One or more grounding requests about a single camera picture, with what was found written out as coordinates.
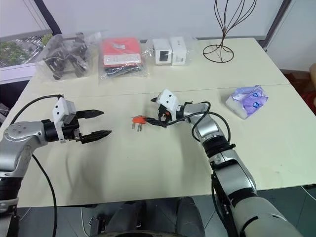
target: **label on box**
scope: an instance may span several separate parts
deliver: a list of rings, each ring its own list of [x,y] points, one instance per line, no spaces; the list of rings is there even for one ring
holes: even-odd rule
[[[178,55],[176,56],[176,62],[177,63],[182,63],[183,62],[183,58],[182,57],[178,57]]]
[[[125,49],[125,44],[113,44],[114,48]]]
[[[104,66],[122,65],[122,64],[140,64],[142,59],[139,53],[119,54],[119,55],[104,55]]]

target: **floor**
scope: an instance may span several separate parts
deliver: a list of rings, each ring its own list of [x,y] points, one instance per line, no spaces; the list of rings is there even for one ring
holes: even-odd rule
[[[316,197],[316,189],[310,190]],[[316,233],[316,201],[309,197],[300,187],[260,191],[259,195],[268,199],[301,234],[314,237]],[[211,196],[193,197],[202,217],[207,237],[226,237],[226,231],[221,224]],[[159,225],[165,231],[174,231],[176,223],[176,198],[154,199],[147,202],[147,212],[151,211],[159,220]],[[83,219],[89,233],[89,220],[100,213],[113,215],[121,206],[121,202],[100,204],[94,208],[83,208]],[[28,208],[19,208],[20,216]],[[31,208],[20,222],[19,237],[41,237],[52,233],[53,209],[51,207]],[[81,226],[79,207],[58,208],[58,237],[84,237]]]

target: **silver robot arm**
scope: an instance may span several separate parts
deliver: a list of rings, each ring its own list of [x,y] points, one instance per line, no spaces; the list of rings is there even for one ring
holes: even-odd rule
[[[166,120],[175,121],[208,109],[205,103],[180,105],[168,90],[152,101],[159,104],[159,116],[167,111]],[[194,126],[202,116],[195,115],[185,121]],[[257,195],[255,181],[234,150],[235,145],[229,144],[210,114],[198,122],[194,134],[209,158],[212,188],[229,236],[302,236],[269,201]]]
[[[73,102],[59,98],[53,109],[54,122],[50,120],[17,122],[10,125],[0,141],[0,236],[17,231],[16,215],[18,192],[35,149],[48,142],[76,140],[88,143],[99,140],[111,131],[96,131],[82,135],[78,119],[93,118],[103,114],[98,110],[76,111]]]

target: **red package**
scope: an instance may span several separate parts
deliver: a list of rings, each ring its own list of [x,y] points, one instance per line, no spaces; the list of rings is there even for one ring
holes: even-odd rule
[[[102,42],[103,67],[137,66],[142,64],[137,38],[105,39]]]

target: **white table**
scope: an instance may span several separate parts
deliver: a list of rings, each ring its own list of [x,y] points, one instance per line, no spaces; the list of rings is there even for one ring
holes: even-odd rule
[[[199,42],[200,48],[206,44]],[[45,83],[35,76],[0,133],[30,99],[64,93],[78,110],[105,112],[97,118],[81,119],[83,134],[101,129],[113,132],[90,144],[55,142],[35,151],[52,181],[58,205],[210,194],[211,169],[203,148],[191,137],[189,124],[168,129],[146,124],[142,132],[131,129],[132,116],[157,116],[150,99],[166,87],[175,91],[181,102],[210,101],[212,110],[228,120],[232,142],[259,190],[316,183],[316,117],[253,39],[230,39],[227,44],[236,55],[230,63],[215,64],[200,57],[188,67],[151,68],[148,78],[119,78],[98,85],[96,75]],[[187,74],[193,75],[190,68],[199,64],[193,80]],[[255,84],[263,85],[269,100],[259,112],[242,120],[224,101],[235,87]],[[55,102],[37,102],[19,120],[51,119]],[[225,132],[223,123],[218,122]],[[47,182],[33,161],[19,197],[20,207],[52,205]]]

